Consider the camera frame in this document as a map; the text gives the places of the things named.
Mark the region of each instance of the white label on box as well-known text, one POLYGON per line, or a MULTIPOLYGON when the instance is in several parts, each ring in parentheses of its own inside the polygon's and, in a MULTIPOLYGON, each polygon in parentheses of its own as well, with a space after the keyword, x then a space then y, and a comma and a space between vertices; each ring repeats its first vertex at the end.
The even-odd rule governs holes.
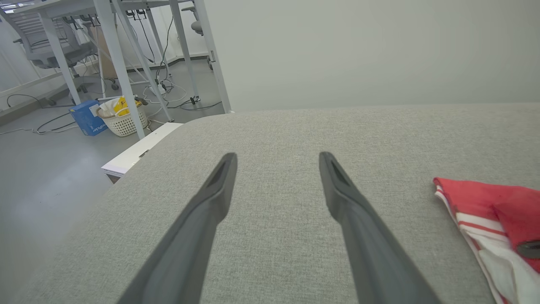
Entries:
POLYGON ((95 105, 93 105, 91 107, 88 107, 88 109, 90 110, 90 112, 92 112, 92 115, 94 117, 98 116, 97 111, 99 109, 99 104, 95 104, 95 105))

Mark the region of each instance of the red and white striped cloth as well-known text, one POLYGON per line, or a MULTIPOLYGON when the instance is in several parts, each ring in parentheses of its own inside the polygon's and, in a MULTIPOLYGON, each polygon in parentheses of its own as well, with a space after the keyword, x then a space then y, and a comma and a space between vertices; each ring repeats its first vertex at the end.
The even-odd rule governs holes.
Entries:
POLYGON ((515 251, 523 241, 540 240, 540 191, 439 177, 433 182, 497 304, 540 303, 540 260, 515 251))

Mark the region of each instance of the gray floor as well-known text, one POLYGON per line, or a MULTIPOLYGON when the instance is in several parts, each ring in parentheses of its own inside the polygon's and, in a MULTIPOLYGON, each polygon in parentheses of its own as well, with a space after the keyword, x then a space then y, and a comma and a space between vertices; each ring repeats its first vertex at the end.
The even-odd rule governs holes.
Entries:
MULTIPOLYGON (((215 78, 206 61, 194 61, 197 85, 202 99, 201 106, 220 101, 215 78)), ((184 62, 171 68, 172 81, 193 96, 184 62)), ((136 81, 139 76, 130 73, 136 81)), ((145 85, 133 87, 142 95, 145 85)), ((100 92, 94 85, 89 90, 100 92)), ((119 95, 119 91, 107 91, 119 95)), ((90 93, 92 98, 98 94, 90 93)), ((174 88, 166 96, 175 100, 184 92, 174 88)), ((157 101, 147 90, 148 97, 157 101)), ((59 101, 67 104, 67 98, 59 101)), ((147 114, 156 112, 159 105, 145 106, 147 114)), ((0 133, 17 128, 37 128, 42 123, 66 113, 68 108, 40 109, 14 122, 0 127, 0 133)), ((169 109, 175 122, 223 114, 221 104, 202 111, 169 109)), ((166 121, 162 112, 153 119, 166 121)), ((72 122, 66 115, 43 130, 72 122)), ((92 208, 111 186, 100 167, 137 141, 137 135, 118 137, 106 130, 95 137, 85 136, 80 129, 63 133, 33 134, 17 131, 0 135, 0 302, 10 298, 27 282, 32 273, 50 259, 55 246, 62 242, 67 232, 77 226, 85 213, 92 208)))

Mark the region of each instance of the basket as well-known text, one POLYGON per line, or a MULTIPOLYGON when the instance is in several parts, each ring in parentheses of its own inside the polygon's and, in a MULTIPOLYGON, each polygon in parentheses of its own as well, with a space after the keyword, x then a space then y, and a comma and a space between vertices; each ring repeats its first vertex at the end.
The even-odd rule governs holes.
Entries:
MULTIPOLYGON (((146 113, 144 113, 143 109, 138 109, 140 106, 141 104, 137 106, 140 122, 141 124, 143 124, 143 128, 146 128, 148 126, 148 118, 146 118, 146 113)), ((131 114, 127 114, 124 116, 104 116, 103 110, 101 110, 101 108, 98 108, 96 114, 101 119, 103 119, 103 122, 107 125, 109 129, 111 129, 114 134, 120 137, 131 135, 137 132, 137 130, 135 130, 135 124, 133 123, 133 119, 131 119, 131 114)))

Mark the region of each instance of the gray office chair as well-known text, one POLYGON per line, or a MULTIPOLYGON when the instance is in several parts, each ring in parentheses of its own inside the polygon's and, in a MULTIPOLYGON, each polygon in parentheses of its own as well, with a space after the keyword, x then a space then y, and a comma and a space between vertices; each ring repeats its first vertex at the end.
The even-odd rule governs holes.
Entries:
MULTIPOLYGON (((193 6, 190 6, 189 8, 184 8, 182 9, 182 11, 191 11, 193 15, 195 15, 195 22, 191 24, 191 29, 194 30, 199 35, 204 36, 203 28, 201 27, 201 21, 199 20, 199 14, 197 13, 197 9, 195 8, 195 3, 193 2, 193 6)), ((208 63, 208 66, 210 67, 210 69, 214 70, 214 68, 212 67, 210 56, 206 57, 206 62, 208 63)))
MULTIPOLYGON (((45 29, 39 19, 37 13, 10 13, 7 14, 4 10, 0 10, 0 16, 13 27, 13 29, 19 34, 20 39, 13 41, 14 43, 21 43, 24 47, 27 59, 32 62, 33 65, 41 69, 59 68, 58 61, 54 53, 52 52, 51 45, 45 34, 45 29)), ((99 83, 101 79, 99 76, 84 76, 79 77, 75 71, 74 66, 81 60, 84 60, 90 55, 97 54, 97 47, 91 42, 79 44, 74 30, 70 25, 65 23, 61 18, 53 20, 56 32, 62 45, 62 50, 67 61, 68 66, 73 73, 73 82, 77 88, 77 91, 87 93, 85 83, 99 83)), ((88 33, 92 35, 92 31, 89 30, 90 26, 85 24, 88 33)), ((61 91, 67 90, 67 85, 62 86, 51 96, 57 96, 61 91)))

